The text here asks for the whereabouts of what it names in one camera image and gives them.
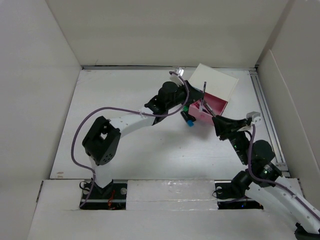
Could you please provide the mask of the white drawer organizer cabinet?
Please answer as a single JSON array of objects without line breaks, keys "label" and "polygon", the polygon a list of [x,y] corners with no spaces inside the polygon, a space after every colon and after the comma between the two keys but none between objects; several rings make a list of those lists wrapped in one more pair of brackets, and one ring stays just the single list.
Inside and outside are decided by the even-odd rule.
[{"label": "white drawer organizer cabinet", "polygon": [[188,80],[194,88],[199,90],[203,89],[204,82],[206,82],[206,93],[227,102],[230,100],[238,81],[239,79],[236,77],[222,73],[201,63]]}]

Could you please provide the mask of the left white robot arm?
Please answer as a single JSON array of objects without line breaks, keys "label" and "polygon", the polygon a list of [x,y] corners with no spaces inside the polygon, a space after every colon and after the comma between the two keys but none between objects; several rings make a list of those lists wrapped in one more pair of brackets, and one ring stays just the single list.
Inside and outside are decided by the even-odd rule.
[{"label": "left white robot arm", "polygon": [[116,155],[122,137],[144,127],[164,120],[169,110],[178,105],[190,105],[204,96],[204,93],[190,85],[188,81],[177,86],[166,81],[157,95],[151,98],[138,114],[129,113],[121,117],[106,119],[98,117],[85,135],[82,146],[96,166],[109,163]]}]

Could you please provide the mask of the purple pen pair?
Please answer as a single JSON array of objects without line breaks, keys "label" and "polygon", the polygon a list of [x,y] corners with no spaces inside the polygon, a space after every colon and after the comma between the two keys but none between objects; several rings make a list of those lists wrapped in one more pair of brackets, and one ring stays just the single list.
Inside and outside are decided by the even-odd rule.
[{"label": "purple pen pair", "polygon": [[204,81],[204,83],[203,83],[203,89],[202,89],[203,96],[202,96],[202,98],[201,98],[201,100],[200,100],[200,105],[199,105],[199,111],[200,111],[200,112],[203,111],[203,106],[204,106],[204,101],[205,101],[206,86],[207,86],[207,82]]}]

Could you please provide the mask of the black refill pen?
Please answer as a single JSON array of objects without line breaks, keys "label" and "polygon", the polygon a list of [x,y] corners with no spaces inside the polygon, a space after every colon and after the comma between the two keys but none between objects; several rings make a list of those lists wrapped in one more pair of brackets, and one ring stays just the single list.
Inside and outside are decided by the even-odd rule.
[{"label": "black refill pen", "polygon": [[214,113],[213,109],[207,103],[204,104],[204,107],[205,107],[206,111],[208,113],[210,113],[213,117],[216,116],[216,114]]}]

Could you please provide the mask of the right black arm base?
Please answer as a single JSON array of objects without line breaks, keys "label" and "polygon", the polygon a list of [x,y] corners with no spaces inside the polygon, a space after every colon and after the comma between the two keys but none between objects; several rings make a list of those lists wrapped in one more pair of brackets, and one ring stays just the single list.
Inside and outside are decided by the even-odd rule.
[{"label": "right black arm base", "polygon": [[240,171],[232,180],[215,180],[212,196],[219,210],[263,210],[257,201],[245,196],[252,179],[248,172]]}]

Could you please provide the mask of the pink drawer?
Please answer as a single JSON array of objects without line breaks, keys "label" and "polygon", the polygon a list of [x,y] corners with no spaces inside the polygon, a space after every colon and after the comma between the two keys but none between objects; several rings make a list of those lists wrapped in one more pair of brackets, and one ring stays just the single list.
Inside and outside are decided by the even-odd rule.
[{"label": "pink drawer", "polygon": [[191,104],[188,108],[188,114],[193,116],[197,121],[213,126],[214,125],[212,120],[213,116],[206,109],[206,105],[208,105],[211,108],[211,110],[215,115],[221,116],[228,104],[228,101],[206,93],[204,96],[204,104],[202,107],[202,112],[200,112],[200,104],[201,104],[201,100],[198,100],[193,104]]}]

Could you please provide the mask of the blue cap black marker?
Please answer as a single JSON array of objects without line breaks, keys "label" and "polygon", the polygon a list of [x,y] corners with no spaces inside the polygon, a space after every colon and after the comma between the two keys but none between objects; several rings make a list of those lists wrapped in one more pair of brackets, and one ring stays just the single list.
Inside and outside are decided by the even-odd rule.
[{"label": "blue cap black marker", "polygon": [[189,127],[194,126],[194,122],[196,121],[194,116],[190,115],[187,111],[181,111],[180,114]]}]

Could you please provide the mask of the green cap black marker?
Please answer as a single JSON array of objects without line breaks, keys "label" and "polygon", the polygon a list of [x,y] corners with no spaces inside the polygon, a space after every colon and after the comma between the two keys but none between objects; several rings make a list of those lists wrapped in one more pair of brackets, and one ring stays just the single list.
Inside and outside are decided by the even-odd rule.
[{"label": "green cap black marker", "polygon": [[188,106],[184,106],[182,110],[185,111],[185,112],[188,112],[189,111],[189,107]]}]

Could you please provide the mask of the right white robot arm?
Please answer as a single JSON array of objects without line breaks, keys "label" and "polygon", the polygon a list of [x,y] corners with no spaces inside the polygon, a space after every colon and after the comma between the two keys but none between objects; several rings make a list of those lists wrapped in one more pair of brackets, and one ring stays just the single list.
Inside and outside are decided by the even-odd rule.
[{"label": "right white robot arm", "polygon": [[310,204],[282,171],[273,164],[275,153],[265,140],[255,140],[260,113],[244,119],[212,117],[216,136],[228,140],[246,166],[226,186],[216,186],[212,195],[226,204],[249,198],[267,208],[293,228],[297,240],[320,238],[320,211]]}]

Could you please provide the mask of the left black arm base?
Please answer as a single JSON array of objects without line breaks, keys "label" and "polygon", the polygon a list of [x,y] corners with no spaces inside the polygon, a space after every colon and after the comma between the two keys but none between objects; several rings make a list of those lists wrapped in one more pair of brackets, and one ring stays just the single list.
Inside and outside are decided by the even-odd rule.
[{"label": "left black arm base", "polygon": [[101,188],[95,183],[89,194],[92,182],[81,181],[82,190],[79,208],[81,210],[125,210],[127,203],[128,182],[124,180],[111,181]]}]

